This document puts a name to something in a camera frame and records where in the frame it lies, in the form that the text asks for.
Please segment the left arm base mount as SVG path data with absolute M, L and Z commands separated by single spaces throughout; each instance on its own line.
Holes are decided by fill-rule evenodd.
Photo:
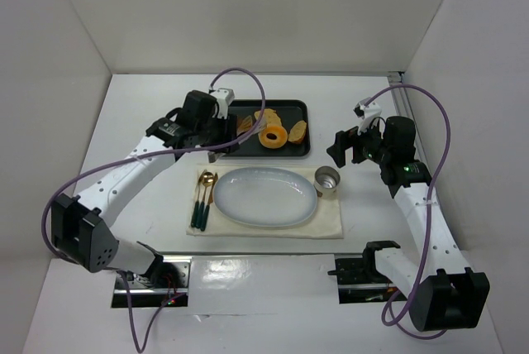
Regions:
M 125 273 L 125 279 L 117 275 L 111 307 L 113 309 L 127 307 L 125 283 L 128 283 L 131 293 L 132 308 L 154 309 L 164 301 L 167 301 L 166 306 L 169 308 L 187 307 L 191 258 L 167 256 L 164 263 L 164 269 L 156 282 L 151 282 L 130 271 Z

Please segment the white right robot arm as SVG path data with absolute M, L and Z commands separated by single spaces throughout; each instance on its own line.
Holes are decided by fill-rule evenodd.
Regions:
M 341 168 L 346 150 L 359 164 L 370 160 L 400 208 L 417 249 L 426 258 L 414 264 L 394 241 L 368 242 L 362 273 L 390 281 L 407 300 L 407 312 L 420 332 L 475 328 L 490 284 L 461 254 L 440 210 L 428 168 L 415 157 L 416 128 L 407 117 L 376 118 L 368 125 L 339 131 L 327 154 Z

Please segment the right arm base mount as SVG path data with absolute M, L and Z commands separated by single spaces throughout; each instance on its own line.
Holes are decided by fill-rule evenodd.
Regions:
M 340 304 L 384 303 L 397 290 L 387 277 L 370 275 L 361 255 L 335 255 L 327 274 L 336 279 Z

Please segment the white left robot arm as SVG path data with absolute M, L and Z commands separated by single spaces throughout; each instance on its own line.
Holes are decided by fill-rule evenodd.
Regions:
M 132 199 L 158 174 L 173 166 L 186 148 L 231 143 L 236 116 L 228 112 L 235 94 L 221 88 L 209 93 L 193 90 L 183 106 L 159 118 L 146 130 L 126 158 L 97 183 L 70 197 L 61 194 L 51 204 L 51 242 L 91 273 L 107 268 L 140 276 L 155 285 L 173 271 L 164 257 L 141 242 L 116 238 L 113 223 Z

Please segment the metal tongs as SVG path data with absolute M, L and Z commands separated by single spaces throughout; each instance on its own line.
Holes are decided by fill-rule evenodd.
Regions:
M 215 163 L 224 155 L 230 155 L 237 151 L 244 141 L 251 135 L 259 134 L 266 126 L 267 122 L 265 119 L 257 122 L 252 116 L 244 118 L 230 116 L 230 122 L 226 125 L 226 135 L 221 139 L 221 143 L 235 140 L 236 144 L 217 151 L 209 151 L 207 153 L 208 162 L 210 164 Z

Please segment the orange glazed donut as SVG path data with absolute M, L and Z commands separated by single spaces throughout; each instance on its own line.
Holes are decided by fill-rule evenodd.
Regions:
M 259 141 L 262 146 L 268 149 L 279 149 L 288 141 L 288 133 L 280 125 L 268 125 L 259 134 Z

